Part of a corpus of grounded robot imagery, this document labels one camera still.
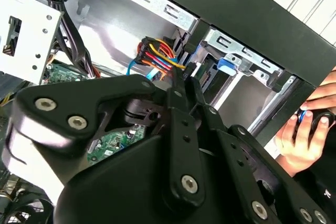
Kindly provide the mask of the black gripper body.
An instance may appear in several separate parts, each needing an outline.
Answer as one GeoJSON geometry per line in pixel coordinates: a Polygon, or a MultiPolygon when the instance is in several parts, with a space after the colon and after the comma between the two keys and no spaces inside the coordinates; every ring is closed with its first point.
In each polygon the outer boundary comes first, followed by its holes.
{"type": "Polygon", "coordinates": [[[223,154],[197,138],[155,136],[77,174],[54,223],[248,223],[249,201],[223,154]]]}

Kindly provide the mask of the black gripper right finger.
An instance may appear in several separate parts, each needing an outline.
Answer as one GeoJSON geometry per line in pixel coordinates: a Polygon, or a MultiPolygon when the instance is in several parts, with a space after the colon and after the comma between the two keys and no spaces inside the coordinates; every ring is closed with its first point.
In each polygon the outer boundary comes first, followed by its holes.
{"type": "Polygon", "coordinates": [[[236,223],[333,223],[333,219],[240,125],[226,128],[207,105],[199,81],[185,80],[191,113],[201,118],[201,144],[224,168],[229,196],[224,206],[236,223]]]}

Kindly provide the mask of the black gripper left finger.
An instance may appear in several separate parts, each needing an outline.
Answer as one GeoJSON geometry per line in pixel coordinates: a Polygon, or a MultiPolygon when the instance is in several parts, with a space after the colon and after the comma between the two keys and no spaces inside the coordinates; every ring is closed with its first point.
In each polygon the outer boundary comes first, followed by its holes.
{"type": "Polygon", "coordinates": [[[140,124],[148,128],[140,141],[178,134],[197,138],[186,95],[188,77],[173,69],[169,78],[166,90],[133,74],[20,91],[6,136],[6,166],[43,189],[57,206],[66,185],[93,166],[87,161],[91,143],[108,133],[140,124]]]}

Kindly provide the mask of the person's right hand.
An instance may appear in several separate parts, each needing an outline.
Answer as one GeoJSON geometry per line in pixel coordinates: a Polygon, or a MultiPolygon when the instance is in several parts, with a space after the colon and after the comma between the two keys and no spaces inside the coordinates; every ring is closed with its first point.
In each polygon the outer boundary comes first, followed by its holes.
{"type": "Polygon", "coordinates": [[[312,112],[308,111],[296,130],[298,117],[292,115],[275,135],[275,143],[280,152],[276,161],[291,177],[309,168],[322,156],[330,129],[329,120],[323,116],[315,133],[310,136],[312,119],[312,112]]]}

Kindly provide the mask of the person's left hand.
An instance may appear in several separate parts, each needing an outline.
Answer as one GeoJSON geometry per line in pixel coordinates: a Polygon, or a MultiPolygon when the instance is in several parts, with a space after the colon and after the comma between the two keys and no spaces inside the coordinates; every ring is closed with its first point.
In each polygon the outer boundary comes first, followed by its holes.
{"type": "Polygon", "coordinates": [[[328,109],[335,113],[335,67],[300,106],[301,110],[328,109]]]}

